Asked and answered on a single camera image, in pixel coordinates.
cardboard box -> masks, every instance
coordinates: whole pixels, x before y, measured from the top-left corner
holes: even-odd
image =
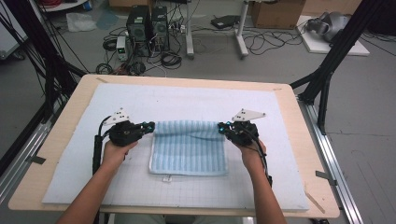
[[[302,15],[320,16],[325,11],[353,15],[360,3],[361,0],[306,0]]]
[[[254,26],[269,29],[294,29],[305,0],[279,0],[274,4],[254,3],[251,12]]]
[[[111,7],[152,6],[152,0],[108,0]]]

computer tower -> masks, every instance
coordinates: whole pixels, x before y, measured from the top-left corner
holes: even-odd
[[[168,51],[169,47],[169,32],[168,32],[168,18],[166,7],[155,7],[152,9],[151,22],[155,40],[155,50]]]
[[[149,41],[153,37],[148,6],[132,6],[126,28],[131,40],[133,53],[150,56]]]

forearm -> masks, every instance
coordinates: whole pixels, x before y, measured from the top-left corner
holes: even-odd
[[[101,166],[57,223],[93,223],[115,173]]]
[[[248,169],[248,171],[253,184],[257,223],[286,223],[262,165],[256,165],[254,168]]]

human hand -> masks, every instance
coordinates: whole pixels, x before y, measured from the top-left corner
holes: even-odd
[[[260,146],[262,147],[262,152],[266,153],[267,148],[262,140],[259,139]],[[242,162],[249,172],[254,170],[262,170],[262,158],[259,154],[258,146],[253,142],[250,146],[242,147],[235,144],[242,152]]]
[[[107,167],[112,171],[117,171],[122,164],[125,155],[128,155],[128,151],[136,145],[137,142],[133,142],[125,147],[117,147],[111,141],[106,142],[101,166]]]

cloth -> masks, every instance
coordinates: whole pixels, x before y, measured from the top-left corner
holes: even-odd
[[[149,170],[167,175],[226,175],[224,139],[214,121],[157,122]]]

